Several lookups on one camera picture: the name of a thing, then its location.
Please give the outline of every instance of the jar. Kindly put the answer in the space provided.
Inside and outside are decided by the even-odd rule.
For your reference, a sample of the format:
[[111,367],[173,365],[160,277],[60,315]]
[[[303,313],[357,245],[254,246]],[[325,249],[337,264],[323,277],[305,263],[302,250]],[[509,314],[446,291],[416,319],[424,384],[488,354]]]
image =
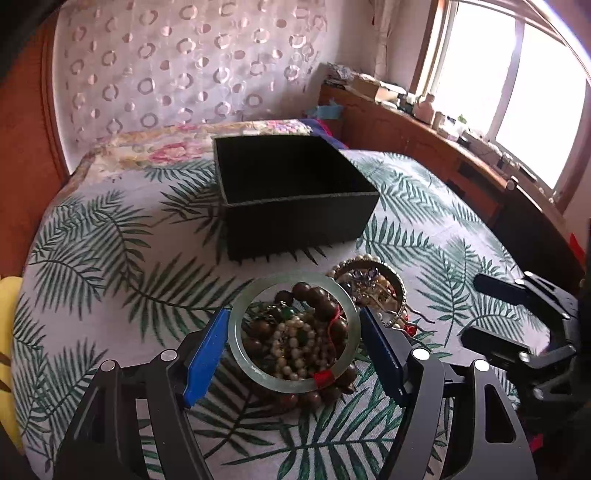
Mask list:
[[432,93],[428,93],[427,97],[422,102],[419,102],[414,106],[413,115],[415,118],[430,126],[435,117],[435,109],[433,108],[434,101],[435,96]]

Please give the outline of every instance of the open black storage box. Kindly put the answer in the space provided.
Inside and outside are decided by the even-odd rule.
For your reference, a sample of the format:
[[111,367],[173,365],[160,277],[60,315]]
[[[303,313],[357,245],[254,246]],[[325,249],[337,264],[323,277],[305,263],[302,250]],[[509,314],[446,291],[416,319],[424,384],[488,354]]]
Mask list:
[[379,193],[320,137],[214,140],[231,260],[358,238]]

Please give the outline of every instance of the bed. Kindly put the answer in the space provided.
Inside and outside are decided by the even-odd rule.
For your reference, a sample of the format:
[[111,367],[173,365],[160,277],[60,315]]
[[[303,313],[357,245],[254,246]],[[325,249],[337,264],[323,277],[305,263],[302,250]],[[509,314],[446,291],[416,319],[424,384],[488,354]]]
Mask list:
[[[399,272],[410,304],[434,322],[419,320],[426,329],[419,338],[439,358],[468,364],[476,357],[459,343],[468,325],[534,350],[546,345],[537,318],[472,286],[478,272],[521,276],[504,247],[440,180],[401,155],[343,150],[381,193],[356,242],[229,261],[212,137],[310,135],[313,128],[320,125],[298,120],[168,127],[119,134],[84,157],[46,211],[15,315],[17,421],[40,478],[51,478],[61,439],[101,362],[124,367],[175,348],[252,279],[272,273],[325,272],[357,254],[377,255]],[[226,354],[207,396],[188,411],[213,477],[374,478],[402,411],[362,352],[356,366],[354,394],[314,414],[277,416],[243,385]],[[513,386],[498,375],[516,403]],[[447,401],[429,478],[441,471],[451,414]],[[150,475],[163,478],[145,404],[138,418]]]

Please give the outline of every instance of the sheer curtain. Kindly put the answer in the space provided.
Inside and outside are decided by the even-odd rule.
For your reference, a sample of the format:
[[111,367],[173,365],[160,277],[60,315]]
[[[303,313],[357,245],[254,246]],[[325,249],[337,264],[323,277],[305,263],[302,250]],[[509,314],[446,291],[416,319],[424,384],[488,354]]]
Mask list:
[[378,33],[374,77],[381,80],[388,71],[388,37],[392,33],[392,20],[398,14],[400,0],[372,0],[372,5],[374,6],[374,27]]
[[65,150],[171,124],[289,118],[318,62],[324,0],[74,0],[54,90]]

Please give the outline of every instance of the blue gripper pad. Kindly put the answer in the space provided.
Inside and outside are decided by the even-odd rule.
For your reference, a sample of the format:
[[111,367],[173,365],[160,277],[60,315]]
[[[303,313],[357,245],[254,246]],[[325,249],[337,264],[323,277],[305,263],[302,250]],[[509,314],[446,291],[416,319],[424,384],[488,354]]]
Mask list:
[[228,340],[229,319],[230,310],[222,309],[213,320],[210,320],[213,323],[208,326],[207,333],[191,360],[187,372],[187,387],[183,392],[183,400],[187,408],[195,405],[197,400],[207,393]]

